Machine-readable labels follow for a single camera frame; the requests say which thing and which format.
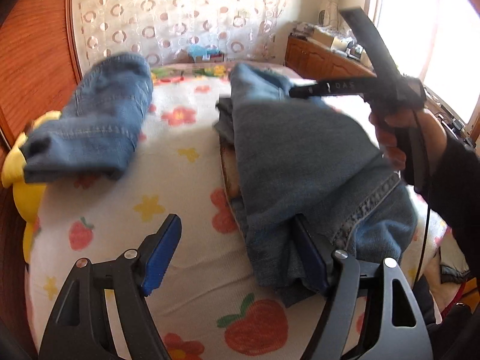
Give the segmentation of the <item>black sleeved right forearm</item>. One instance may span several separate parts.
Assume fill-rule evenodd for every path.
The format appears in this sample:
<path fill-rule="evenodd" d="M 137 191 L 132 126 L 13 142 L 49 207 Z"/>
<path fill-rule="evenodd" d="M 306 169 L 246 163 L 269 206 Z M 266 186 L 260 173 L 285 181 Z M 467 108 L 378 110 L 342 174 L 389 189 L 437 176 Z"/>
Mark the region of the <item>black sleeved right forearm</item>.
<path fill-rule="evenodd" d="M 446 150 L 422 197 L 452 230 L 473 276 L 479 277 L 479 157 L 448 138 Z"/>

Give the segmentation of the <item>right hand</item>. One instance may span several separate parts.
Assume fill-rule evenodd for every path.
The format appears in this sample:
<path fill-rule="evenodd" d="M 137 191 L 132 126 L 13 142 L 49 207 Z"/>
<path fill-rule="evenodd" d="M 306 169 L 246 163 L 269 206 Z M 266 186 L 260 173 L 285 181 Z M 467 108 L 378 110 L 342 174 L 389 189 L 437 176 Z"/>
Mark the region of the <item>right hand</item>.
<path fill-rule="evenodd" d="M 386 125 L 390 128 L 420 127 L 425 141 L 430 174 L 434 174 L 447 147 L 447 134 L 429 110 L 401 109 L 396 114 L 388 115 L 385 118 L 371 113 L 368 119 L 375 127 L 376 138 L 383 147 L 384 156 L 388 158 L 396 171 L 403 171 L 406 168 L 408 156 L 400 150 L 394 133 L 389 132 Z"/>

